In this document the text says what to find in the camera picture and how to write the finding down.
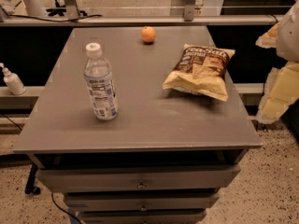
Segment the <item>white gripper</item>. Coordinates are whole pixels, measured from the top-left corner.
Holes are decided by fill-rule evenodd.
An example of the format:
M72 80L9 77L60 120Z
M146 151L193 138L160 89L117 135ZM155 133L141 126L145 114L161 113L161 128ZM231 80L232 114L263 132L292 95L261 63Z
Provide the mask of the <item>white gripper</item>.
M271 124L299 99L299 63L295 63L299 62L299 0L255 45L264 49L277 47L277 56L290 61L280 69L272 68L264 86L256 119Z

